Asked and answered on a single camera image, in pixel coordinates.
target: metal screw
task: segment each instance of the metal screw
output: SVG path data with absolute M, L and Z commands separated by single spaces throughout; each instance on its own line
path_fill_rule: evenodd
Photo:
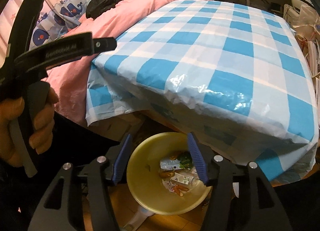
M 215 157 L 213 157 L 214 158 L 214 160 L 216 161 L 216 162 L 222 162 L 223 161 L 223 157 L 221 156 L 221 155 L 216 155 Z
M 258 167 L 258 165 L 257 165 L 255 162 L 249 162 L 249 167 L 250 167 L 251 169 L 255 169 L 255 168 Z
M 63 168 L 64 168 L 65 170 L 69 170 L 69 169 L 71 168 L 71 163 L 65 163 L 65 164 L 63 165 Z
M 104 156 L 99 156 L 99 157 L 97 158 L 97 162 L 99 162 L 99 163 L 104 163 L 106 160 L 107 160 L 107 158 L 104 157 Z

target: blue and white plastic tablecloth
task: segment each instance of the blue and white plastic tablecloth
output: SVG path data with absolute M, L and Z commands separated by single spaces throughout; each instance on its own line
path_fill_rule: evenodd
M 316 100 L 288 24 L 255 8 L 174 1 L 92 62 L 88 124 L 152 109 L 269 180 L 301 179 L 315 163 Z

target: pink bedsheet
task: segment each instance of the pink bedsheet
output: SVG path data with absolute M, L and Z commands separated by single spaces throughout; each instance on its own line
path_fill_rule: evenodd
M 86 19 L 65 36 L 91 31 L 94 38 L 118 37 L 142 18 L 175 0 L 124 0 L 92 20 Z M 86 125 L 86 91 L 90 62 L 95 56 L 64 64 L 48 71 L 46 79 L 59 96 L 55 105 L 58 113 L 72 121 Z

